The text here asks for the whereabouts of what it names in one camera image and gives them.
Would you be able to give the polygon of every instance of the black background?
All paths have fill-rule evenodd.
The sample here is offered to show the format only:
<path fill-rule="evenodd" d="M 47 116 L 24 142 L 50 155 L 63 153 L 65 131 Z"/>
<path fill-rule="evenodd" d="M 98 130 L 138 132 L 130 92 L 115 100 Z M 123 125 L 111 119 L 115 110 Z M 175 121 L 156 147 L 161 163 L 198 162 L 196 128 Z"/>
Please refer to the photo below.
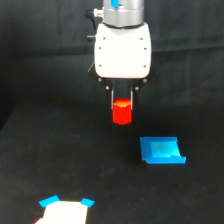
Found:
<path fill-rule="evenodd" d="M 95 7 L 0 1 L 1 125 L 15 108 L 0 135 L 0 221 L 32 223 L 58 194 L 96 200 L 88 224 L 223 223 L 223 1 L 146 0 L 152 80 L 124 127 L 87 75 Z M 177 136 L 186 166 L 142 163 L 142 136 Z"/>
<path fill-rule="evenodd" d="M 87 76 L 93 29 L 85 11 L 95 7 L 102 1 L 0 2 L 2 104 L 106 103 L 105 91 Z M 141 104 L 223 104 L 223 10 L 220 0 L 145 2 L 155 79 L 141 91 Z"/>

